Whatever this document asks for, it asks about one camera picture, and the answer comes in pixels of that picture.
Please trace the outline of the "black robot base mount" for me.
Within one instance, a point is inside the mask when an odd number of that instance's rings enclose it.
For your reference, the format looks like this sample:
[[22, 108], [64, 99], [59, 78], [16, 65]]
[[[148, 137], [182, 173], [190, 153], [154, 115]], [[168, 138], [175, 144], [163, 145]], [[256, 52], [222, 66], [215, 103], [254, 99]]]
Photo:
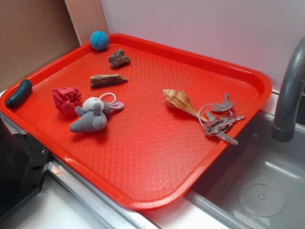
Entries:
[[37, 195], [50, 151], [26, 131], [13, 134], [0, 121], [0, 220]]

